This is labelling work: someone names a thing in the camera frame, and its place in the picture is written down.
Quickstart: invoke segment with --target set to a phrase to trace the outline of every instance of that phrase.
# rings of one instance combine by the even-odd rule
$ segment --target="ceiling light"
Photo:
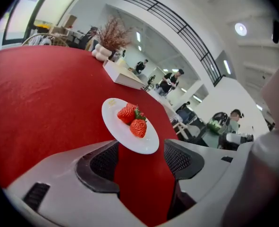
[[[139,32],[136,32],[136,37],[137,37],[137,40],[140,42],[140,33]]]
[[[263,108],[261,107],[261,106],[259,106],[259,105],[257,105],[257,108],[259,109],[259,110],[263,110]]]
[[[243,24],[241,24],[241,23],[236,23],[235,24],[235,31],[240,36],[245,36],[247,34],[246,27]]]
[[[193,95],[193,98],[196,99],[198,102],[202,102],[202,100],[200,98],[198,98],[197,96]]]
[[[223,62],[224,62],[224,65],[225,65],[225,69],[226,69],[226,71],[227,71],[227,72],[228,72],[228,74],[230,75],[230,74],[231,74],[231,72],[230,72],[230,69],[229,69],[229,67],[228,67],[228,62],[227,62],[226,60],[224,60]]]

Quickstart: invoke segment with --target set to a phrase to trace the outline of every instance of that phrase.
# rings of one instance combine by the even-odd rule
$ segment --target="white plate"
[[[117,113],[127,105],[118,98],[108,98],[103,102],[101,114],[108,130],[123,146],[140,154],[153,154],[159,147],[159,139],[153,125],[147,119],[147,131],[143,138],[136,137],[130,131],[130,126],[122,122]]]

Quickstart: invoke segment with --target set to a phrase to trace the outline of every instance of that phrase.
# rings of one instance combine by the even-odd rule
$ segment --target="black vent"
[[[187,154],[169,144],[164,145],[164,158],[174,175],[191,164]]]
[[[117,162],[118,144],[115,144],[102,153],[96,155],[90,162],[90,168],[98,176],[106,178],[109,181],[113,181]]]
[[[221,160],[231,163],[233,160],[233,157],[222,157]]]
[[[50,186],[45,183],[35,183],[23,201],[34,211],[37,211],[49,188]]]

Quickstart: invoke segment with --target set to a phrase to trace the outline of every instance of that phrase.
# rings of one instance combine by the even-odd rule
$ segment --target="black railing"
[[[170,26],[187,43],[187,45],[201,61],[204,69],[210,76],[213,85],[218,83],[221,78],[221,74],[214,58],[199,35],[182,17],[157,0],[124,1],[131,2],[149,11]]]

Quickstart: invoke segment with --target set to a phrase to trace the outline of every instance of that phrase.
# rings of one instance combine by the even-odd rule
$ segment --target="red tablecloth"
[[[0,51],[0,185],[7,187],[42,159],[112,140],[101,116],[110,97],[139,105],[160,141],[152,155],[119,146],[120,200],[149,226],[166,221],[174,177],[163,156],[176,139],[164,108],[143,90],[113,83],[89,52],[57,46]]]

